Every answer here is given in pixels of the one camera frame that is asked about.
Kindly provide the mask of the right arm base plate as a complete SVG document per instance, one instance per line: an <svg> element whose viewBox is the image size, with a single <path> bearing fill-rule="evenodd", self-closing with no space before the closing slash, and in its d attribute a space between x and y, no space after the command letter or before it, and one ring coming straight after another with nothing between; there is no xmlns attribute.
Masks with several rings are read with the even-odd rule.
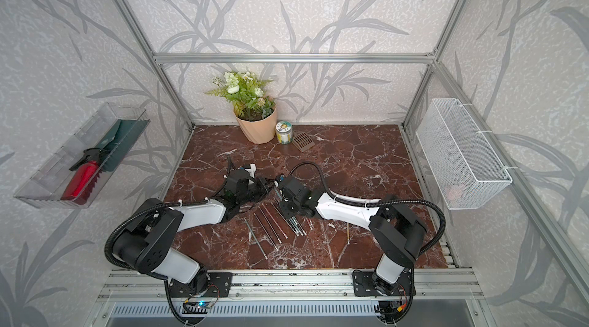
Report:
<svg viewBox="0 0 589 327"><path fill-rule="evenodd" d="M354 270L351 274L355 296L415 296L414 278L410 271L402 272L395 283L389 283L374 271Z"/></svg>

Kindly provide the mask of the red striped pencil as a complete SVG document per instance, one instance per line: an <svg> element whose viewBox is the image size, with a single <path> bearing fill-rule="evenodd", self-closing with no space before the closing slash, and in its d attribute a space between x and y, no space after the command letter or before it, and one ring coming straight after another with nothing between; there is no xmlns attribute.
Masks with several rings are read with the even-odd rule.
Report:
<svg viewBox="0 0 589 327"><path fill-rule="evenodd" d="M273 224L276 226L276 228L279 230L280 234L287 240L288 239L288 235L287 233L285 233L285 231L280 227L278 221L276 221L276 219L274 218L274 216L272 215L271 211L268 209L268 206L264 205L262 206L264 208L264 211L267 213L267 215L269 216L269 218L271 219L271 222L273 222Z"/></svg>

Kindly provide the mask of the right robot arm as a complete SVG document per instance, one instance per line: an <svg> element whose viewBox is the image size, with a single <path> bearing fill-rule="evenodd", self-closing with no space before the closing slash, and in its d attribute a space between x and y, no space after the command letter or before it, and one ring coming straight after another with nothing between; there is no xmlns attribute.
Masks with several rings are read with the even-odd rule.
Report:
<svg viewBox="0 0 589 327"><path fill-rule="evenodd" d="M286 218L301 215L326 221L342 221L369 230L383 256L373 275L375 283L395 285L403 272L414 268L418 258L432 247L425 241L428 227L408 206L394 196L361 200L333 194L326 188L310 190L293 176L275 181Z"/></svg>

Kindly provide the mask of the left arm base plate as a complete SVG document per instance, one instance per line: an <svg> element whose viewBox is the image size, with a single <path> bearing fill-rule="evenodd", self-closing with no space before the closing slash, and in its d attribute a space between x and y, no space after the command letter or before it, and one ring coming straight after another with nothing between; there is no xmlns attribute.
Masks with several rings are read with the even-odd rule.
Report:
<svg viewBox="0 0 589 327"><path fill-rule="evenodd" d="M226 298L229 296L232 281L232 273L214 271L198 274L188 284L172 279L168 285L168 291L172 298L188 298L189 296Z"/></svg>

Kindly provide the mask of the blue pencil purple cap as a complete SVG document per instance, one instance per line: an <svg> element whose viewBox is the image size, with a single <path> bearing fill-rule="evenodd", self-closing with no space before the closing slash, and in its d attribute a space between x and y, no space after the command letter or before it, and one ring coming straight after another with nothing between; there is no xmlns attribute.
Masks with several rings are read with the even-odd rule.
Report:
<svg viewBox="0 0 589 327"><path fill-rule="evenodd" d="M303 229L301 224L298 222L298 219L296 216L292 216L292 217L288 218L287 221L291 224L292 228L294 229L294 232L297 235L299 235L299 236L306 236L307 235L307 233L305 232L305 230Z"/></svg>

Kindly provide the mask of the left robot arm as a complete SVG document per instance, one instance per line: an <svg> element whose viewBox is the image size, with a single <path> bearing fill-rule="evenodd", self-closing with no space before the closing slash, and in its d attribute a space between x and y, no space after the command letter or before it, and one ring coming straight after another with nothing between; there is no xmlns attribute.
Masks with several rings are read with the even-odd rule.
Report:
<svg viewBox="0 0 589 327"><path fill-rule="evenodd" d="M185 285L202 283L204 268L173 249L176 235L190 228L226 223L241 213L243 205L265 199L274 186L272 179L256 176L252 167L239 168L231 170L223 186L203 201L164 203L151 198L109 235L104 255L116 267L157 279Z"/></svg>

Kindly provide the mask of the dark blue pencil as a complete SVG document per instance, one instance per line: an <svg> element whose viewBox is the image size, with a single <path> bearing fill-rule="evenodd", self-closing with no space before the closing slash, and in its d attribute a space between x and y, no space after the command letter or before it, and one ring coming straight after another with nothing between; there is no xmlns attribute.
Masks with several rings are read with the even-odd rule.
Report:
<svg viewBox="0 0 589 327"><path fill-rule="evenodd" d="M257 215L257 213L254 213L254 217L255 219L258 221L260 227L262 228L262 231L264 232L264 234L267 236L269 242L273 245L275 250L278 250L278 247L276 245L276 243L274 242L274 240L271 238L271 235L269 234L268 230L265 228L264 224L262 223L260 217Z"/></svg>

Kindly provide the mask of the blue striped pencil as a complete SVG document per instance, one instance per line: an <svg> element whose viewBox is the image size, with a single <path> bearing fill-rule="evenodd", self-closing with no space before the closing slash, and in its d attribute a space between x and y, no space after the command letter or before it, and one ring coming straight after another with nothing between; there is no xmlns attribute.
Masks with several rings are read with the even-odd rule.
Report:
<svg viewBox="0 0 589 327"><path fill-rule="evenodd" d="M279 242L279 244L282 244L282 239L280 238L280 236L276 232L275 228L271 225L270 219L268 218L268 216L264 212L264 207L260 207L260 212L261 212L262 216L265 218L265 221L270 226L271 232L275 235L275 237L276 237L277 241Z"/></svg>

